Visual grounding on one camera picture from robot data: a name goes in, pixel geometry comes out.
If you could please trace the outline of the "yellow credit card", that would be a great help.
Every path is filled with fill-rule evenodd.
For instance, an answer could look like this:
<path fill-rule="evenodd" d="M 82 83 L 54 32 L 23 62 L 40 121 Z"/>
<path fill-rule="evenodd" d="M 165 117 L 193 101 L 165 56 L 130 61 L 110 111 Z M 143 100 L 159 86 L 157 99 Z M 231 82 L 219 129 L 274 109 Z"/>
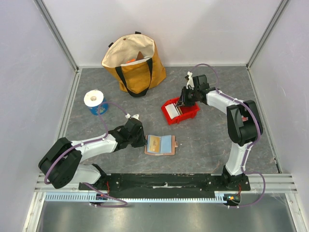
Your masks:
<path fill-rule="evenodd" d="M 161 137 L 148 135 L 147 152 L 157 154 L 160 151 Z"/>

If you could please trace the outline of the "tan leather card holder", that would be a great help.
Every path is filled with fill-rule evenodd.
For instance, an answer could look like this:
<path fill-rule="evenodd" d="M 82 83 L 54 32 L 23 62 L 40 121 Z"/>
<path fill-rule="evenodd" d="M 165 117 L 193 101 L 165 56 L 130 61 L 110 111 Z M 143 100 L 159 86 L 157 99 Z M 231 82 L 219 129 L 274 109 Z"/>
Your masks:
<path fill-rule="evenodd" d="M 172 156 L 175 155 L 175 150 L 178 147 L 178 142 L 174 135 L 164 135 L 161 137 L 160 151 L 157 154 L 147 152 L 147 145 L 144 153 L 151 156 Z"/>

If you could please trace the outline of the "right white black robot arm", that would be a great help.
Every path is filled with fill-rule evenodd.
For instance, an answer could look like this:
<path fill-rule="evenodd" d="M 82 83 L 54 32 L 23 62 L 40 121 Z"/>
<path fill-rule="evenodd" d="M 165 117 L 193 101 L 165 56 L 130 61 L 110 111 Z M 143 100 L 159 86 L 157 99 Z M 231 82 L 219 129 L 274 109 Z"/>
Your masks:
<path fill-rule="evenodd" d="M 189 107 L 201 102 L 226 114 L 227 132 L 232 146 L 223 167 L 221 184 L 224 189 L 233 190 L 245 180 L 247 156 L 263 133 L 256 103 L 252 100 L 238 100 L 210 87 L 205 75 L 192 75 L 191 72 L 187 73 L 187 84 L 182 88 L 176 106 Z"/>

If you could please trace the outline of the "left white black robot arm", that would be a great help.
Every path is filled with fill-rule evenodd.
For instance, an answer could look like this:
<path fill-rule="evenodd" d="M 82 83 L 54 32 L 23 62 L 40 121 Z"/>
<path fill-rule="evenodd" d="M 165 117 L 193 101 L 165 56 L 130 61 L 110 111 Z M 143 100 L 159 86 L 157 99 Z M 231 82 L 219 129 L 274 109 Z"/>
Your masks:
<path fill-rule="evenodd" d="M 84 165 L 89 158 L 113 153 L 127 146 L 143 147 L 147 143 L 143 125 L 131 117 L 126 124 L 101 136 L 82 140 L 69 141 L 66 137 L 58 139 L 38 164 L 44 173 L 44 183 L 61 189 L 67 184 L 89 183 L 94 189 L 106 186 L 106 177 L 97 164 Z"/>

